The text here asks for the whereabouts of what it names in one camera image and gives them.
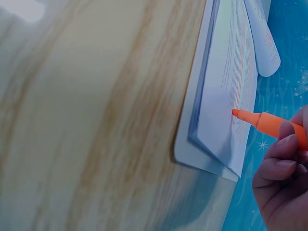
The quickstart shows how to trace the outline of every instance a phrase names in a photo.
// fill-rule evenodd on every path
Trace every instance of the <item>highlighter tip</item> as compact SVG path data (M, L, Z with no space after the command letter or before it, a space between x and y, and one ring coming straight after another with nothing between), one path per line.
M232 114L237 117L239 114L239 109L233 109Z

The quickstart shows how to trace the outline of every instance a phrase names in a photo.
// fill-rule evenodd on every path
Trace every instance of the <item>hand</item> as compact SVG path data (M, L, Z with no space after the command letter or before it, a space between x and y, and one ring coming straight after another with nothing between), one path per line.
M308 134L308 105L291 120ZM308 230L308 153L297 149L297 138L284 122L278 141L268 148L253 179L253 191L269 231Z

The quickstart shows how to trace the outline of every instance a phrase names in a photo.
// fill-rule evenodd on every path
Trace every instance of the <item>wooden table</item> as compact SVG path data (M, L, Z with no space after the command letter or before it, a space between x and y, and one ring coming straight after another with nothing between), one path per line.
M219 230L235 184L171 161L206 0L41 2L0 8L0 230Z

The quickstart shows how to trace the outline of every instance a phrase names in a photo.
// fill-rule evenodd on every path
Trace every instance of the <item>highlighter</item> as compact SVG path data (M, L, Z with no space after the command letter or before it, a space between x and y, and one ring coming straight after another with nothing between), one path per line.
M251 113L245 110L233 109L232 114L242 121L250 123L257 128L258 131L278 138L279 127L286 121L278 116L263 112ZM298 147L302 150L308 151L306 132L303 126L290 122L294 127L295 135L298 139Z

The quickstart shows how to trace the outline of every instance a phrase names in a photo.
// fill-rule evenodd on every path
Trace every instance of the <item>book page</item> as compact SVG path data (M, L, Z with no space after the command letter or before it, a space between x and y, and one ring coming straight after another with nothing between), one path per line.
M260 75L273 75L280 66L280 57L267 25L261 0L244 0L254 40L257 70Z
M223 165L241 175L250 125L233 108L252 111L257 66L244 1L220 0L205 72L197 136Z

